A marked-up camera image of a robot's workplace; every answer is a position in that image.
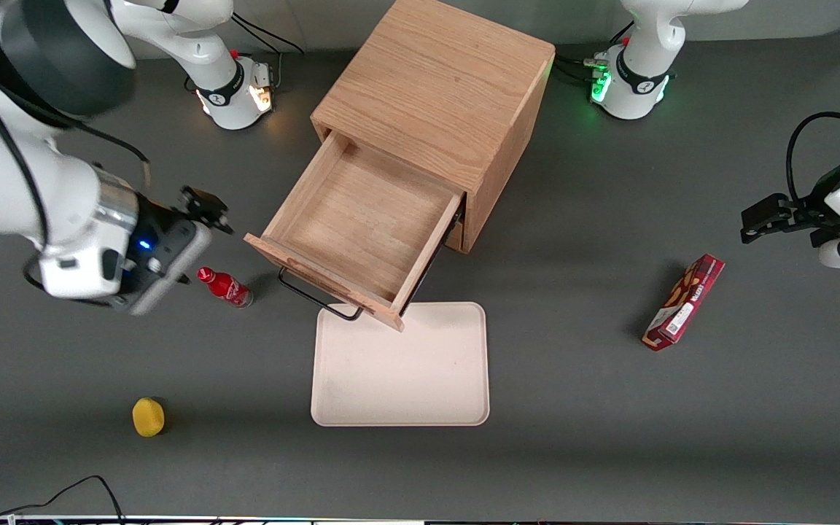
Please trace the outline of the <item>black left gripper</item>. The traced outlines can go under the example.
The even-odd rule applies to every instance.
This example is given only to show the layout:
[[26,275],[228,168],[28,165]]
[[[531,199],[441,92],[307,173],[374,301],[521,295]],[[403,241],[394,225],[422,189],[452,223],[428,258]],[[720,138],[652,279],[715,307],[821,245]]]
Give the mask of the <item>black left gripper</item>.
[[811,227],[810,242],[815,249],[829,241],[840,239],[840,212],[825,199],[840,189],[840,164],[821,176],[814,188],[803,198],[803,213],[799,202],[787,199],[782,193],[770,194],[741,212],[740,239],[750,244],[760,237],[774,233],[794,233]]

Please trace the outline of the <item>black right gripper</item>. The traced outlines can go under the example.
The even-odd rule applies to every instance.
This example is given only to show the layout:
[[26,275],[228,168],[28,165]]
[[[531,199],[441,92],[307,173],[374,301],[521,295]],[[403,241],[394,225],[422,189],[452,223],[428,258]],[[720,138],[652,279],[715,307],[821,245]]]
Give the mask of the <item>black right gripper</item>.
[[138,219],[131,233],[122,270],[123,292],[143,292],[161,278],[173,276],[177,284],[189,284],[184,270],[172,267],[197,238],[197,225],[187,218],[203,218],[208,228],[233,235],[229,207],[219,197],[193,187],[180,190],[184,213],[138,197]]

